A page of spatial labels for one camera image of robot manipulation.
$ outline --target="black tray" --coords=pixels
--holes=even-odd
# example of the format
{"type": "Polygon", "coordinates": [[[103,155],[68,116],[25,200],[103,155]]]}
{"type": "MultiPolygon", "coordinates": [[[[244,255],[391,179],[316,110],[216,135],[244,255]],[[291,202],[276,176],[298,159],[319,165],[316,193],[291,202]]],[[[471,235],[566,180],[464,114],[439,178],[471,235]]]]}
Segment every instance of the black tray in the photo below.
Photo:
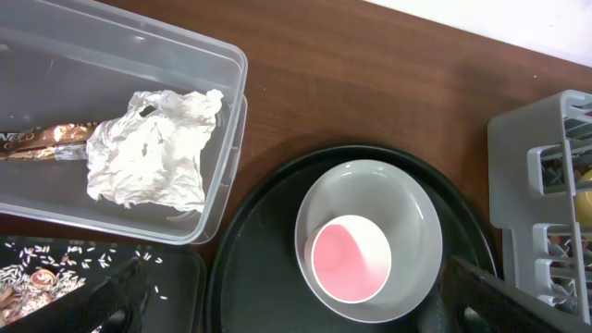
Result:
{"type": "Polygon", "coordinates": [[[74,270],[80,278],[86,278],[87,282],[102,281],[115,273],[118,266],[130,258],[136,256],[138,251],[141,256],[151,253],[152,258],[146,264],[150,285],[158,286],[159,293],[153,289],[146,312],[142,318],[142,332],[144,333],[197,333],[200,329],[203,300],[205,292],[205,264],[197,253],[192,253],[182,248],[167,246],[143,246],[132,244],[101,243],[83,240],[60,240],[35,237],[0,236],[0,268],[7,265],[20,264],[19,253],[23,247],[34,245],[50,245],[50,253],[56,261],[60,261],[68,246],[81,246],[82,254],[73,253],[70,257],[77,261],[74,266],[52,267],[42,265],[39,258],[31,260],[26,268],[26,273],[35,271],[35,266],[47,268],[57,273],[60,268],[74,270]],[[7,248],[5,242],[14,243],[12,248],[7,248]],[[94,251],[86,252],[86,249],[94,247],[94,251]],[[97,259],[105,253],[105,258],[110,255],[113,260],[109,267],[99,266],[97,259]],[[163,260],[162,264],[154,262],[156,257],[163,260]],[[89,269],[80,265],[82,259],[92,259],[89,269]],[[167,300],[161,300],[160,296],[167,296],[167,300]]]}
{"type": "Polygon", "coordinates": [[[477,216],[463,195],[436,169],[411,154],[393,149],[369,145],[330,147],[280,167],[240,206],[220,244],[208,283],[208,332],[426,331],[420,328],[426,318],[428,322],[439,321],[441,306],[435,305],[438,295],[434,293],[403,318],[368,325],[333,313],[306,285],[294,252],[294,226],[300,204],[321,175],[356,159],[390,163],[413,176],[438,211],[443,257],[456,254],[499,275],[492,242],[477,216]]]}

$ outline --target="wrapper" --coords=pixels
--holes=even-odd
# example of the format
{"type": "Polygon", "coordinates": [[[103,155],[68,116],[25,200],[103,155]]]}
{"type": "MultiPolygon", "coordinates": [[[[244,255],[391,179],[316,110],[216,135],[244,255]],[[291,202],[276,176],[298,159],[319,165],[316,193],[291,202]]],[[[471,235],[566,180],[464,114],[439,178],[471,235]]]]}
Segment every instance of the wrapper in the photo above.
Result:
{"type": "Polygon", "coordinates": [[[98,124],[65,124],[22,132],[0,131],[0,162],[86,159],[86,141],[98,124]]]}

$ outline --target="dish rack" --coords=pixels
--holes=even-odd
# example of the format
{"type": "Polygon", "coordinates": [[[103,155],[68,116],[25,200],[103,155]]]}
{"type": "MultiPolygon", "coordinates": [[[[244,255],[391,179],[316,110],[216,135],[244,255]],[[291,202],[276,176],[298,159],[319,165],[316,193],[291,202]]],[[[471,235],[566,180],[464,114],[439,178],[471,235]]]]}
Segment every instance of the dish rack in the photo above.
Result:
{"type": "Polygon", "coordinates": [[[578,223],[574,203],[592,191],[592,181],[578,181],[592,169],[588,113],[591,94],[561,92],[493,118],[487,141],[506,282],[590,324],[592,245],[583,236],[592,240],[592,226],[578,223]]]}

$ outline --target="round black tray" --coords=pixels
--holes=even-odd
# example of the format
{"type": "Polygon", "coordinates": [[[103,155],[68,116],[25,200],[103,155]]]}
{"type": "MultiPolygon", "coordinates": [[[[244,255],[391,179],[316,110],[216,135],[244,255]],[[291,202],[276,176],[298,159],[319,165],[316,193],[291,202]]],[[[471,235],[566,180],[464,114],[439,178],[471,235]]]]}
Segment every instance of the round black tray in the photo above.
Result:
{"type": "MultiPolygon", "coordinates": [[[[422,304],[403,318],[385,324],[356,323],[333,313],[316,299],[296,262],[294,226],[304,195],[330,168],[356,159],[390,163],[414,177],[438,211],[443,257],[456,254],[499,275],[492,242],[477,216],[463,195],[436,169],[393,149],[369,145],[329,147],[280,167],[240,206],[220,244],[209,280],[204,319],[208,332],[421,330],[417,318],[425,318],[426,314],[418,312],[432,311],[434,306],[422,304]]],[[[437,302],[438,297],[427,299],[437,302]]]]}

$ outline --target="yellow object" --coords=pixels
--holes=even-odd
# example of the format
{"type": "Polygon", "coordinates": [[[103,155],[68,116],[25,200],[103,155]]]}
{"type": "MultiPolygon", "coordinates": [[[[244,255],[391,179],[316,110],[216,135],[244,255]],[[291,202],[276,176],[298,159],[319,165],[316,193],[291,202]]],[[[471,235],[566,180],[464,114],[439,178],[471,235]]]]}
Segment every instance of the yellow object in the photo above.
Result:
{"type": "MultiPolygon", "coordinates": [[[[587,180],[592,180],[592,170],[586,172],[578,182],[587,180]]],[[[582,191],[575,195],[575,220],[584,226],[592,226],[592,191],[582,191]]]]}

